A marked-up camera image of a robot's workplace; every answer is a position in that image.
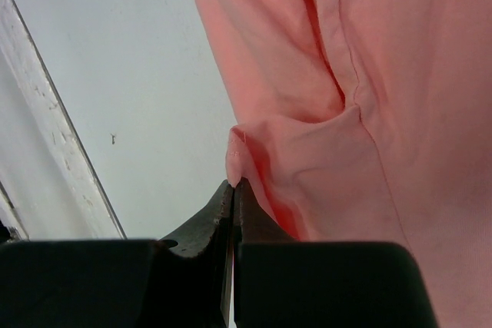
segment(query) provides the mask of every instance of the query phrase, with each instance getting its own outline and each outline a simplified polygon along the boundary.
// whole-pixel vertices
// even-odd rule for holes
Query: white surface
[[[21,223],[30,238],[120,238],[114,214],[12,0],[0,0],[0,14],[0,177]],[[53,191],[43,197],[47,188]]]
[[[193,0],[15,1],[126,234],[188,219],[234,124]]]

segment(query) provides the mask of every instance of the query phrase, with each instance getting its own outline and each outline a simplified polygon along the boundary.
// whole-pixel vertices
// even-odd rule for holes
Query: stitching
[[[367,135],[369,136],[369,138],[371,139],[371,141],[372,141],[372,143],[374,145],[374,148],[376,149],[377,160],[378,160],[379,165],[381,167],[381,172],[383,173],[384,183],[386,184],[387,191],[388,191],[388,193],[390,195],[391,205],[393,206],[394,212],[395,212],[395,214],[397,216],[397,221],[398,221],[398,225],[400,227],[400,231],[401,231],[401,233],[402,233],[402,235],[404,237],[405,242],[407,243],[407,246],[408,246],[408,249],[409,249],[410,254],[412,254],[412,256],[415,257],[415,254],[414,254],[414,252],[412,250],[412,246],[410,245],[410,241],[408,240],[407,234],[404,231],[403,223],[401,221],[401,216],[400,216],[400,213],[398,212],[397,205],[396,205],[396,202],[394,200],[393,192],[391,191],[391,188],[390,188],[389,180],[387,179],[386,170],[384,169],[383,161],[381,159],[381,152],[379,151],[379,147],[377,146],[377,143],[376,143],[373,135],[369,132],[369,130],[367,129],[366,125],[364,124],[364,120],[362,119],[362,109],[361,109],[361,106],[357,103],[357,100],[356,100],[358,89],[361,86],[361,79],[359,78],[359,74],[357,73],[357,69],[355,68],[354,57],[352,55],[352,50],[351,50],[351,47],[350,47],[350,45],[348,43],[348,40],[347,40],[347,36],[346,36],[344,24],[343,24],[343,22],[341,20],[341,12],[340,12],[340,10],[341,10],[341,0],[338,0],[337,11],[338,11],[338,19],[340,21],[341,33],[344,36],[344,40],[345,40],[345,44],[347,46],[348,55],[349,55],[349,58],[350,58],[350,61],[351,61],[352,69],[354,70],[355,77],[357,79],[357,86],[354,89],[354,94],[352,96],[352,100],[353,100],[354,104],[357,106],[357,108],[359,110],[359,121],[360,121],[360,123],[362,125],[362,128],[366,131]]]

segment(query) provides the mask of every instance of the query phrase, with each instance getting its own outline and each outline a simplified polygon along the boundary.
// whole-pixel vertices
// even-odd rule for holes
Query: pink shirt
[[[404,245],[442,327],[492,327],[492,0],[196,2],[229,181],[302,240]]]

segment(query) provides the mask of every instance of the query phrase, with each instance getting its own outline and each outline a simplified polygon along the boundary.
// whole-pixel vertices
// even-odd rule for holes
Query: black object
[[[0,246],[0,327],[437,327],[410,254],[305,243],[224,182],[162,240]]]

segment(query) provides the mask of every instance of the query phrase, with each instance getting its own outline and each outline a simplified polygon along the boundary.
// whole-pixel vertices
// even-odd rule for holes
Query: garment
[[[302,240],[390,240],[442,327],[492,326],[492,1],[195,0],[228,179]]]

